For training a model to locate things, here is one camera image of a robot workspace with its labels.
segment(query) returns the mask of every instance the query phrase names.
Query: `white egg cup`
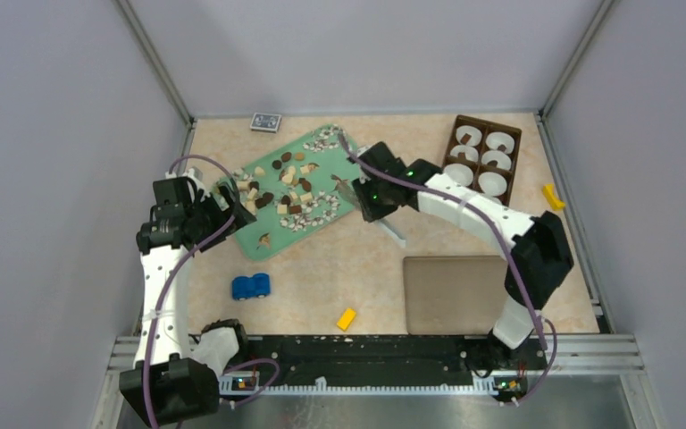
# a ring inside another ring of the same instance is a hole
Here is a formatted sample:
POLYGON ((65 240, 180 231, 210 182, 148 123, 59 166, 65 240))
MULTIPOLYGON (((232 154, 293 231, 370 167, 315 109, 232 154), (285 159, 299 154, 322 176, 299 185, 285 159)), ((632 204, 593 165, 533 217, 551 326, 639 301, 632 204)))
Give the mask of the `white egg cup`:
POLYGON ((474 179, 472 169, 464 164, 448 164, 443 169, 443 173, 461 186, 471 185, 474 179))
POLYGON ((479 145, 481 140, 482 132, 472 126, 462 125, 461 127, 456 129, 456 141, 458 141, 460 144, 474 147, 479 145), (469 135, 470 138, 466 142, 463 142, 462 139, 466 135, 469 135))
POLYGON ((514 152, 514 138, 505 132, 491 132, 485 138, 485 144, 492 150, 499 150, 507 155, 514 152))
POLYGON ((482 163, 501 170, 511 170, 511 158, 500 150, 489 150, 482 154, 482 163))
POLYGON ((491 197, 504 195, 508 188, 508 183, 506 183, 504 176, 497 172, 484 172, 480 174, 480 177, 477 178, 477 183, 480 185, 482 192, 491 197))
POLYGON ((476 163, 477 160, 480 159, 480 154, 477 152, 477 149, 466 145, 454 146, 454 148, 451 149, 451 152, 449 154, 457 158, 460 157, 460 154, 464 154, 464 159, 466 159, 467 161, 472 161, 474 163, 476 163))

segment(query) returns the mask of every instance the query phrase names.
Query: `brown egg carton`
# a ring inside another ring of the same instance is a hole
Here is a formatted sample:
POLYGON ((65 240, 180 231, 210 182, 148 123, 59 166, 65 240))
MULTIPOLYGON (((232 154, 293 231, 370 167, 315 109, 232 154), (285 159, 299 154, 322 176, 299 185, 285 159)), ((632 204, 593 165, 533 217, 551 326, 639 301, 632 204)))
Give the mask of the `brown egg carton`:
POLYGON ((483 121, 482 119, 477 119, 477 118, 472 118, 470 116, 464 116, 464 115, 458 115, 456 117, 456 121, 454 122, 454 126, 451 129, 451 136, 450 139, 448 140, 448 146, 446 147, 446 154, 443 156, 443 168, 446 168, 446 165, 449 164, 464 164, 468 166, 469 168, 472 169, 472 173, 474 174, 472 183, 467 186, 467 188, 471 190, 475 190, 477 192, 483 193, 482 189, 480 188, 480 183, 478 182, 478 179, 480 178, 480 175, 483 174, 484 172, 497 172, 503 178, 506 180, 506 192, 503 194, 496 196, 498 200, 500 200, 501 204, 504 206, 509 205, 509 201, 511 201, 511 192, 514 188, 514 177, 516 175, 516 166, 519 164, 519 143, 522 140, 522 130, 514 127, 510 127, 508 125, 504 125, 502 123, 496 123, 496 122, 490 122, 490 121, 483 121), (480 130, 480 133, 482 134, 482 138, 480 140, 480 143, 477 146, 474 146, 475 149, 477 149, 477 152, 479 153, 477 162, 475 163, 474 161, 470 161, 464 157, 464 154, 459 154, 459 156, 452 156, 451 150, 456 147, 461 145, 462 143, 459 141, 459 139, 456 137, 456 131, 458 130, 459 127, 469 125, 472 126, 478 130, 480 130), (488 147, 486 143, 486 138, 490 133, 493 132, 504 132, 511 136, 512 139, 514 139, 514 149, 511 151, 510 154, 506 154, 509 158, 511 158, 511 167, 508 170, 504 170, 501 168, 498 168, 497 166, 493 165, 492 163, 490 164, 483 164, 482 161, 482 156, 489 152, 491 149, 488 147))

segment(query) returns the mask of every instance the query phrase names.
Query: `white chocolate piece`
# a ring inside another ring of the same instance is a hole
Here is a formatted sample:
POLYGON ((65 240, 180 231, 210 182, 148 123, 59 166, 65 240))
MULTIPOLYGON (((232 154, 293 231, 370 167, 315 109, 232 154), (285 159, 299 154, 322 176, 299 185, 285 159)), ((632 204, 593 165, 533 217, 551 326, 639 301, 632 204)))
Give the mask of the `white chocolate piece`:
POLYGON ((254 202, 254 201, 246 201, 246 203, 244 204, 244 207, 246 208, 246 210, 248 210, 248 212, 249 212, 251 215, 256 216, 256 202, 254 202))

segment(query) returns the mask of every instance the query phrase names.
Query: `brown cutting board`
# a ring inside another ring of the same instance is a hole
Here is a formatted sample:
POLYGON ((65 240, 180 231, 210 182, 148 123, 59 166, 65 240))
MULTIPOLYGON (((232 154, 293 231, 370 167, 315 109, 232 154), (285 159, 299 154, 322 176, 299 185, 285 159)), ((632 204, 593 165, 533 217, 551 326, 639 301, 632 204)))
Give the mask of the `brown cutting board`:
POLYGON ((406 329, 413 335, 486 334, 506 301, 500 257, 405 257, 406 329))

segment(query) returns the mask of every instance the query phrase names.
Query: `blue toy car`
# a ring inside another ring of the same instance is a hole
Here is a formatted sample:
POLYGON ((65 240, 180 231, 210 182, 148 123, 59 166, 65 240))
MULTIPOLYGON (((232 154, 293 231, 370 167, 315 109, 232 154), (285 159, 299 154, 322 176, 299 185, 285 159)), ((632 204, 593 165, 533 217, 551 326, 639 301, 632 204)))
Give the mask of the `blue toy car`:
POLYGON ((241 275, 232 281, 232 298, 238 301, 264 298, 270 291, 270 276, 267 273, 256 273, 252 277, 241 275))

